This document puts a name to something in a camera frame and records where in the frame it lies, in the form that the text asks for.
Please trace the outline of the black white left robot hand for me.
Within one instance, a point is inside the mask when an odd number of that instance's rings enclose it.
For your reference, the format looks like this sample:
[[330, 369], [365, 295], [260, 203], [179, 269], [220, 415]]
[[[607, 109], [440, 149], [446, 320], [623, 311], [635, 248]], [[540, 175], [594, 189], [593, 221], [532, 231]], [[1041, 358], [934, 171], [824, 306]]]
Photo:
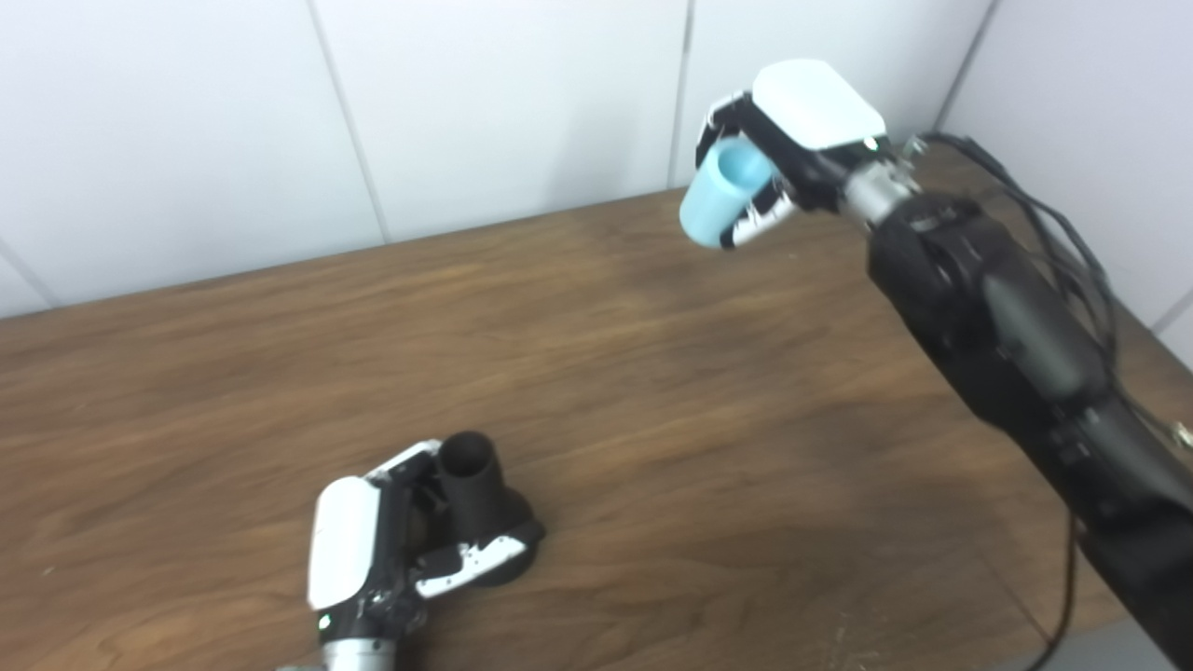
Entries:
[[515, 581], [546, 529], [477, 431], [426, 439], [316, 501], [307, 601], [321, 646], [395, 645], [431, 599]]

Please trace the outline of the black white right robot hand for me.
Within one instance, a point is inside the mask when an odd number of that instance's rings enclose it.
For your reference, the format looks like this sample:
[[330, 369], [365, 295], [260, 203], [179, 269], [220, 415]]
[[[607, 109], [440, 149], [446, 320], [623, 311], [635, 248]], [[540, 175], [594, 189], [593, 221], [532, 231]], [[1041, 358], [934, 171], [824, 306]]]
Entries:
[[801, 213], [837, 213], [848, 179], [888, 148], [882, 116], [832, 64], [767, 64], [707, 110], [680, 224], [733, 250]]

